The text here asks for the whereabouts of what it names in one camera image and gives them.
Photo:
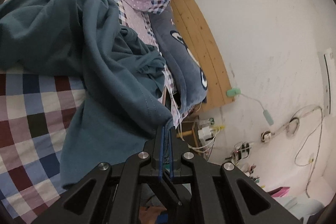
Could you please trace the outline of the person left hand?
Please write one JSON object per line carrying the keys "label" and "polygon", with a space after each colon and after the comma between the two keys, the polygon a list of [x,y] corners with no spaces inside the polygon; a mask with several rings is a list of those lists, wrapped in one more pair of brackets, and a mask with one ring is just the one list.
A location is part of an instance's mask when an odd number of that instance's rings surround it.
{"label": "person left hand", "polygon": [[150,207],[143,207],[139,208],[139,220],[142,224],[155,224],[157,217],[166,211],[165,207],[159,206],[150,206]]}

